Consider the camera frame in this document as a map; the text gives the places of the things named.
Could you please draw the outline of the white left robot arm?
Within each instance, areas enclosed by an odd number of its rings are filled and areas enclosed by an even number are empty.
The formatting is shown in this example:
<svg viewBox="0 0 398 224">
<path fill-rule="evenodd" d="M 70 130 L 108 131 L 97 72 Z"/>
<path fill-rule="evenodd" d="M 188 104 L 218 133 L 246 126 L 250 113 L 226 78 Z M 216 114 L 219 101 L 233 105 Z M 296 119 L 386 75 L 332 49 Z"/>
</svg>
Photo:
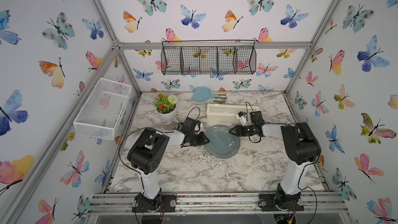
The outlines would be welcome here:
<svg viewBox="0 0 398 224">
<path fill-rule="evenodd" d="M 156 170 L 165 150 L 171 146 L 185 148 L 210 143 L 201 127 L 200 121 L 187 117 L 172 131 L 163 132 L 151 127 L 143 129 L 127 155 L 131 168 L 138 172 L 143 187 L 136 197 L 135 211 L 156 212 L 161 209 L 162 189 L 158 184 Z"/>
</svg>

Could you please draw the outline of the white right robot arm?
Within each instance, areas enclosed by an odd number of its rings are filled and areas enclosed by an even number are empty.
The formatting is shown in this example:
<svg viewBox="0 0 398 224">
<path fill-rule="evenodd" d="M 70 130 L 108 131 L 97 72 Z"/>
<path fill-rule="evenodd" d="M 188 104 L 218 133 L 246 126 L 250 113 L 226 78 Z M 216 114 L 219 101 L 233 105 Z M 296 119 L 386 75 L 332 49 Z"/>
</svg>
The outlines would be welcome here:
<svg viewBox="0 0 398 224">
<path fill-rule="evenodd" d="M 301 179 L 310 165 L 315 164 L 321 155 L 321 148 L 310 127 L 305 122 L 272 123 L 266 122 L 260 111 L 239 112 L 235 115 L 240 124 L 229 133 L 237 137 L 279 138 L 284 142 L 288 157 L 285 176 L 277 185 L 275 193 L 260 194 L 258 205 L 262 211 L 303 211 L 299 201 L 306 188 Z"/>
</svg>

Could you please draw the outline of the cream plastic wrap dispenser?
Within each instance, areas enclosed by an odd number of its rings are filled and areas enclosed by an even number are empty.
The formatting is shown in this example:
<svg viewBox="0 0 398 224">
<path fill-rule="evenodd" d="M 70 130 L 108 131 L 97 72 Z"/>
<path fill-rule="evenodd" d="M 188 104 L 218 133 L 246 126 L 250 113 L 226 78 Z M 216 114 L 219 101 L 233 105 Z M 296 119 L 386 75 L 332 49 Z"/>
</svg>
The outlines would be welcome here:
<svg viewBox="0 0 398 224">
<path fill-rule="evenodd" d="M 207 124 L 208 125 L 237 125 L 241 124 L 236 118 L 238 112 L 247 112 L 245 105 L 226 105 L 226 104 L 207 104 Z M 248 115 L 248 123 L 251 124 L 251 120 Z"/>
</svg>

